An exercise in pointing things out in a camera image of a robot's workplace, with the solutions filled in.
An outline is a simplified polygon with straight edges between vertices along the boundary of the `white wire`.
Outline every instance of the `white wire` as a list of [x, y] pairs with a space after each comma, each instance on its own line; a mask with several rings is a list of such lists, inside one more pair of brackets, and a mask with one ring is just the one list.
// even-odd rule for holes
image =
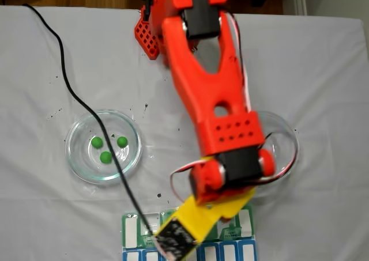
[[202, 164], [202, 163], [205, 163], [207, 160], [197, 160], [197, 161], [193, 161], [191, 163], [188, 163], [176, 170], [174, 170], [171, 174], [170, 174], [170, 183], [171, 183], [171, 189], [173, 191], [173, 194], [176, 196], [176, 198], [178, 200], [180, 200], [182, 203], [185, 202], [180, 195], [178, 195], [177, 191], [175, 190], [174, 188], [174, 185], [173, 185], [173, 175], [176, 174], [176, 173], [179, 173], [179, 172], [184, 172], [188, 169], [190, 169], [191, 167], [197, 165], [197, 164]]
[[[236, 40], [237, 40], [237, 49], [239, 51], [241, 51], [242, 49], [239, 47], [240, 46], [240, 41], [238, 39], [239, 36], [239, 32], [236, 26], [236, 22], [235, 19], [232, 16], [229, 16], [229, 18], [231, 19], [232, 25], [233, 25], [233, 29], [235, 31], [236, 34]], [[244, 94], [245, 94], [245, 99], [246, 99], [246, 107], [247, 107], [247, 111], [250, 112], [251, 111], [251, 101], [250, 101], [250, 94], [248, 92], [248, 78], [247, 78], [247, 71], [246, 71], [246, 67], [245, 65], [241, 64], [242, 68], [243, 68], [243, 78], [244, 78]]]

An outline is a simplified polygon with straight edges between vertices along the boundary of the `table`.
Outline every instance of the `table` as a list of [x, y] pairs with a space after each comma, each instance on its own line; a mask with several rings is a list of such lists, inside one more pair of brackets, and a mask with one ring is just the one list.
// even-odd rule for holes
[[[199, 151], [169, 71], [134, 40], [139, 12], [39, 11], [63, 40], [76, 92], [92, 108], [120, 110], [139, 125], [144, 154], [129, 183], [143, 210], [177, 206], [169, 173]], [[24, 7], [1, 6], [0, 18], [2, 259], [120, 260], [121, 216], [133, 207], [122, 186], [91, 186], [68, 169], [64, 139], [85, 111], [65, 88], [59, 46]], [[301, 144], [288, 184], [273, 201], [255, 204], [259, 259], [367, 260], [369, 63], [362, 22], [238, 20], [254, 109], [284, 117]], [[213, 46], [201, 43], [199, 58], [213, 62]], [[188, 183], [180, 181], [185, 195]]]

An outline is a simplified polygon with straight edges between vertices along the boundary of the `glass petri dish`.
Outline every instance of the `glass petri dish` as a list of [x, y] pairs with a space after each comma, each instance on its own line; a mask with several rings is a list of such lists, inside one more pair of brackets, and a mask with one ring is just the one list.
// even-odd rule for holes
[[[142, 142], [135, 123], [125, 114], [110, 109], [95, 111], [103, 121], [115, 155], [125, 176], [132, 173], [142, 154]], [[103, 147], [96, 149], [91, 145], [94, 137], [103, 140]], [[116, 142], [119, 137], [126, 137], [128, 145], [120, 148]], [[109, 152], [103, 132], [90, 114], [82, 115], [71, 127], [66, 137], [65, 154], [72, 171], [93, 184], [113, 184], [120, 181], [114, 162], [104, 164], [100, 161], [102, 152]]]
[[259, 121], [262, 125], [264, 137], [273, 133], [265, 140], [263, 148], [270, 151], [274, 158], [275, 173], [280, 173], [293, 159], [296, 154], [296, 161], [291, 169], [280, 179], [265, 185], [257, 187], [254, 198], [264, 198], [273, 196], [278, 193], [281, 185], [288, 179], [298, 163], [299, 158], [299, 141], [296, 132], [289, 126], [289, 124], [280, 116], [267, 112], [258, 111]]

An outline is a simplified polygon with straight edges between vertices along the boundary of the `mounting holes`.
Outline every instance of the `mounting holes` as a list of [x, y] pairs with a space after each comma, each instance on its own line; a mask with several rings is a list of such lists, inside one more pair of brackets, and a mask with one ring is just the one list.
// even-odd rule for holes
[[219, 103], [214, 107], [214, 114], [216, 117], [223, 117], [228, 115], [226, 104]]

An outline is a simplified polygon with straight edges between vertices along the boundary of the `white tablecloth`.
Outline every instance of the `white tablecloth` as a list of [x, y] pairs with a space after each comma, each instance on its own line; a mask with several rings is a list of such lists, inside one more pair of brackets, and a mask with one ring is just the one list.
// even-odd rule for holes
[[[199, 157], [197, 140], [169, 71], [134, 39], [139, 12], [39, 11], [64, 42], [76, 92], [92, 108], [120, 110], [139, 125], [144, 156], [129, 183], [144, 211], [178, 205], [169, 173]], [[288, 184], [254, 208], [259, 260], [367, 261], [369, 63], [362, 22], [238, 19], [254, 109], [284, 117], [301, 144]], [[199, 45], [205, 59], [207, 49]], [[123, 187], [87, 185], [65, 160], [66, 133], [84, 112], [63, 83], [55, 38], [29, 9], [0, 7], [1, 260], [121, 260], [121, 216], [133, 210]], [[189, 191], [185, 178], [178, 190]]]

